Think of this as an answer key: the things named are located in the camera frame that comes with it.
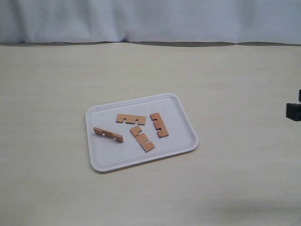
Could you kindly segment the wooden notched piece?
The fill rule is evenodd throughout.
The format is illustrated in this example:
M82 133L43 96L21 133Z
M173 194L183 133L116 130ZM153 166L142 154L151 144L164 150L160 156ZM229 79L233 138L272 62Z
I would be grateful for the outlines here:
M149 140L146 134L142 132L140 126L132 127L130 132L145 152L149 152L155 148L155 145Z
M105 136L105 137L108 137L108 138L112 138L112 139L115 139L117 142L120 142L120 143L124 142L123 136L120 135L120 134L116 134L116 133L113 133L111 131L107 131L107 130L104 130L104 129L101 129L101 128L98 128L98 127L93 127L93 131L98 136Z
M157 131L158 137L163 138L169 136L167 128L160 116L159 113L153 113L150 115L151 120L153 121L154 127Z
M129 114L118 114L116 118L116 123L126 123L126 124L138 124L145 125L146 117L139 115L129 115Z

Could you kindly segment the white backdrop cloth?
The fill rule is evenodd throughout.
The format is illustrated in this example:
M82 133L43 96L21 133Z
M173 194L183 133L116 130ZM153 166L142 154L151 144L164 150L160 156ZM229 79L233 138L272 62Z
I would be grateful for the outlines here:
M1 43L300 44L298 0L3 0Z

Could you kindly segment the white plastic tray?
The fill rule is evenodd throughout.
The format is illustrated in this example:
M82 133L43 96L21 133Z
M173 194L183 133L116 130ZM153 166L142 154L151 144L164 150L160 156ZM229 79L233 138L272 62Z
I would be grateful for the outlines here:
M101 173L187 153L199 143L171 93L93 106L85 121L90 164Z

